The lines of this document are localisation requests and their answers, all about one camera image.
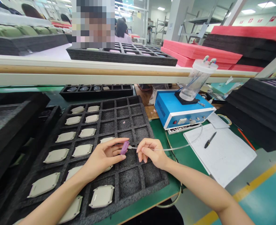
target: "blue machine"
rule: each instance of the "blue machine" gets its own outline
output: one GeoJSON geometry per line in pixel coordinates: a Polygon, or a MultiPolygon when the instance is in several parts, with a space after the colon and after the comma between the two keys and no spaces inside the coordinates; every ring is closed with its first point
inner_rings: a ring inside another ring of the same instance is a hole
{"type": "Polygon", "coordinates": [[[182,105],[175,96],[176,90],[158,90],[155,108],[165,130],[204,122],[216,110],[199,94],[195,97],[198,103],[182,105]]]}

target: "teal floor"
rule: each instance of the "teal floor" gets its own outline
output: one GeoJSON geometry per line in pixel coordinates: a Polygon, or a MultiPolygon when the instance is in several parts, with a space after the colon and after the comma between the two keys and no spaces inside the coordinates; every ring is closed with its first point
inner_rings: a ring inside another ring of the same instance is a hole
{"type": "MultiPolygon", "coordinates": [[[[256,159],[226,187],[231,195],[236,194],[247,183],[251,183],[276,164],[276,151],[266,152],[259,149],[256,153],[256,159]]],[[[243,198],[239,204],[256,225],[276,225],[276,173],[243,198]]],[[[187,189],[176,203],[176,207],[181,213],[185,225],[195,224],[211,212],[209,207],[187,189]]],[[[221,222],[218,219],[211,224],[219,225],[221,222]]]]}

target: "black pen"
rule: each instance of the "black pen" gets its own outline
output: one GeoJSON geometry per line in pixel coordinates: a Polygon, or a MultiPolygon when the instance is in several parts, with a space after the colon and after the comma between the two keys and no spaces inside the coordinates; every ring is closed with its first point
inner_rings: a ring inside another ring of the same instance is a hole
{"type": "Polygon", "coordinates": [[[207,141],[207,143],[205,144],[205,148],[207,148],[210,144],[210,142],[212,141],[212,139],[214,138],[215,134],[217,133],[217,131],[212,135],[212,137],[207,141]]]}

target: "clear plastic cylinder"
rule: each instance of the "clear plastic cylinder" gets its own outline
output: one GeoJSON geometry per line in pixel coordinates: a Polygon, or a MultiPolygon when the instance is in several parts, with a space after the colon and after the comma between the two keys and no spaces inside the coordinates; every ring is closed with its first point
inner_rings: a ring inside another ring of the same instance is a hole
{"type": "Polygon", "coordinates": [[[203,62],[201,59],[196,59],[190,72],[189,83],[182,88],[180,97],[186,101],[194,100],[195,96],[200,91],[206,80],[213,74],[218,66],[211,62],[203,62]]]}

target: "orange pen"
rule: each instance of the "orange pen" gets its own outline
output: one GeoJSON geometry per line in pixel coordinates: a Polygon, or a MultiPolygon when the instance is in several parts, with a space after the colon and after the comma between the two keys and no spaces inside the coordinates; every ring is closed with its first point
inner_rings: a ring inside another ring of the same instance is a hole
{"type": "Polygon", "coordinates": [[[242,133],[242,131],[238,128],[238,131],[242,134],[242,136],[244,137],[244,139],[247,141],[247,143],[251,146],[251,148],[253,150],[256,150],[253,145],[250,143],[250,141],[245,137],[245,135],[242,133]]]}

